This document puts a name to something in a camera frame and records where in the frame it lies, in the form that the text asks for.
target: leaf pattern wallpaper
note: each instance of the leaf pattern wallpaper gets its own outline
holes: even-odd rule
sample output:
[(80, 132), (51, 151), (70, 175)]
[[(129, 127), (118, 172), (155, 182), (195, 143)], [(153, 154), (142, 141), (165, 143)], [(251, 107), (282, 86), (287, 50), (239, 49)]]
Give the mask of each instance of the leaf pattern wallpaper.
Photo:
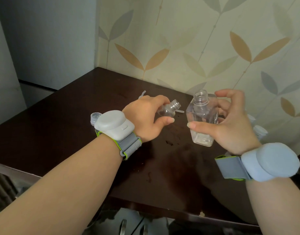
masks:
[(96, 66), (191, 95), (243, 90), (265, 142), (300, 153), (300, 0), (100, 0), (97, 20)]

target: forearm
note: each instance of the forearm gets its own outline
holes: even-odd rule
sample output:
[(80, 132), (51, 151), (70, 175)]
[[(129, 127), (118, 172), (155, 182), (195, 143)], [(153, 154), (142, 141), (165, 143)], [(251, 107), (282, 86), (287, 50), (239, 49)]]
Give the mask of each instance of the forearm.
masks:
[(250, 180), (246, 186), (264, 235), (300, 234), (300, 190), (290, 178)]
[(121, 161), (112, 139), (96, 138), (3, 210), (0, 234), (81, 234), (104, 201)]

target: light blue wrist device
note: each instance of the light blue wrist device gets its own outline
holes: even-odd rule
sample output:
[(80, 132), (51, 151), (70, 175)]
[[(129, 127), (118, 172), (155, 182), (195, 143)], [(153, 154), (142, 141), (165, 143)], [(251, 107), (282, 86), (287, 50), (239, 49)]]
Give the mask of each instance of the light blue wrist device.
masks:
[(92, 113), (90, 123), (95, 127), (97, 136), (104, 133), (113, 139), (124, 160), (127, 160), (142, 144), (140, 137), (134, 133), (134, 124), (126, 119), (122, 111)]
[(267, 143), (242, 156), (219, 156), (215, 159), (226, 179), (267, 181), (291, 177), (298, 172), (300, 161), (293, 150), (280, 142)]

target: table surface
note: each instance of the table surface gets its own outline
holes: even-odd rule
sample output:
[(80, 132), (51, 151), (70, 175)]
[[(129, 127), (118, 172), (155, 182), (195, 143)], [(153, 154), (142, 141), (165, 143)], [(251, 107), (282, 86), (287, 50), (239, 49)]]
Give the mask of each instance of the table surface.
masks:
[[(177, 99), (186, 110), (192, 96), (96, 68), (0, 125), (0, 172), (41, 177), (92, 141), (90, 114), (122, 110), (146, 94)], [(106, 201), (158, 216), (258, 229), (243, 181), (225, 180), (214, 142), (192, 142), (187, 118), (144, 143), (116, 175)]]

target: fingernail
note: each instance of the fingernail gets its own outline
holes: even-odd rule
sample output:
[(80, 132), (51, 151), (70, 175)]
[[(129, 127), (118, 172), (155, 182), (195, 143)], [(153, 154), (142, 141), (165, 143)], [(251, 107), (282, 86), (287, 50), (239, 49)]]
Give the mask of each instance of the fingernail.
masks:
[(169, 119), (168, 119), (168, 123), (169, 123), (169, 124), (174, 123), (174, 121), (175, 121), (174, 118), (169, 118)]
[(193, 122), (189, 122), (189, 123), (187, 123), (187, 127), (190, 129), (194, 129), (196, 127), (196, 124)]

